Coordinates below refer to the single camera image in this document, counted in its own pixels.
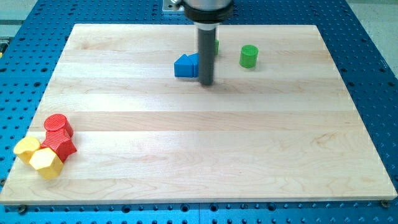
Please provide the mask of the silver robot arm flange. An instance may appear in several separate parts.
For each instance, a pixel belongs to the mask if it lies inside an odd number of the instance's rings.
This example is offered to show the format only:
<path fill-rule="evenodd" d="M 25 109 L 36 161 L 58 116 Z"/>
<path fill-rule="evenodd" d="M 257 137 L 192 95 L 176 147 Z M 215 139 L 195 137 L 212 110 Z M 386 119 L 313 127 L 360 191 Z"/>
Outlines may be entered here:
<path fill-rule="evenodd" d="M 174 8 L 183 7 L 184 14 L 201 30 L 213 30 L 233 15 L 233 0 L 176 0 Z"/>

